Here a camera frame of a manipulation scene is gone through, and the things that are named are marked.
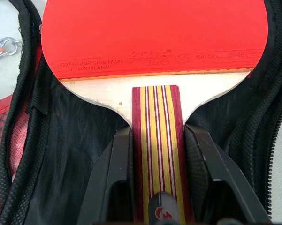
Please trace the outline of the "red and black paddle case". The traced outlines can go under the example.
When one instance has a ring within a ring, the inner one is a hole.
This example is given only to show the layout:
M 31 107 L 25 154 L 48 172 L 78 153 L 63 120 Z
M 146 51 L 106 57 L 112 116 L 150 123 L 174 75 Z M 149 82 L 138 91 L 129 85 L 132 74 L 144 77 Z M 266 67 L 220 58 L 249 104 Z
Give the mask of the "red and black paddle case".
M 275 224 L 282 223 L 282 0 L 267 0 L 270 37 L 259 66 L 232 91 L 200 106 L 188 124 L 206 129 L 236 161 Z M 3 62 L 14 91 L 0 113 L 0 225 L 75 225 L 91 171 L 119 115 L 80 100 L 41 56 L 40 15 L 30 0 L 0 0 L 0 27 L 24 40 Z M 6 91 L 0 82 L 0 91 Z

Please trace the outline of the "silver metal carabiner clip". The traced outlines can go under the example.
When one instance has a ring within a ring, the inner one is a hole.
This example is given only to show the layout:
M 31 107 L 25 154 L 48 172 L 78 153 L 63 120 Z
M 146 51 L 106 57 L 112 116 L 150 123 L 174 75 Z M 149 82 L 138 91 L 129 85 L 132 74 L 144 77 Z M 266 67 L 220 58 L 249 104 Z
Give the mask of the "silver metal carabiner clip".
M 11 37 L 6 37 L 0 40 L 0 59 L 15 55 L 22 47 L 23 41 L 16 40 Z

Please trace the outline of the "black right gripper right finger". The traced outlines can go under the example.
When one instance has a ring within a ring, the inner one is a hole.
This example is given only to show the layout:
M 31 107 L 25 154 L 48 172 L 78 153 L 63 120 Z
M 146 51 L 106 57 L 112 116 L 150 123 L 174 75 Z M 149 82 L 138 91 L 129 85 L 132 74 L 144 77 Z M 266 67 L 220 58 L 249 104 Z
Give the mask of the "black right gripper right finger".
M 196 222 L 270 224 L 243 172 L 202 127 L 184 126 L 189 193 Z

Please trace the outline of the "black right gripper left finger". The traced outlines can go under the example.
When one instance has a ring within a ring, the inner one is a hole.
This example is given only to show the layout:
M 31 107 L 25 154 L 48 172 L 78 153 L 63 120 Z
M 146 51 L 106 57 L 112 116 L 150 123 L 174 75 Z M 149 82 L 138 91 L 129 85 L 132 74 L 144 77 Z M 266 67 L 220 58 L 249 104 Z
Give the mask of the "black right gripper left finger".
M 116 132 L 92 168 L 78 223 L 134 220 L 132 131 Z

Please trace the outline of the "red table tennis paddle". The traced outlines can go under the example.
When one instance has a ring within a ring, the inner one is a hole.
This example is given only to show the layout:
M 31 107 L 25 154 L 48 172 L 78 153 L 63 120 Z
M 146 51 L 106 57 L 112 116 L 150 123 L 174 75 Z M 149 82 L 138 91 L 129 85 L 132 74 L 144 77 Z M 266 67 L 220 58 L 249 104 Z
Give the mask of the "red table tennis paddle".
M 183 127 L 251 73 L 267 36 L 264 0 L 47 0 L 54 76 L 131 127 L 136 221 L 194 219 Z

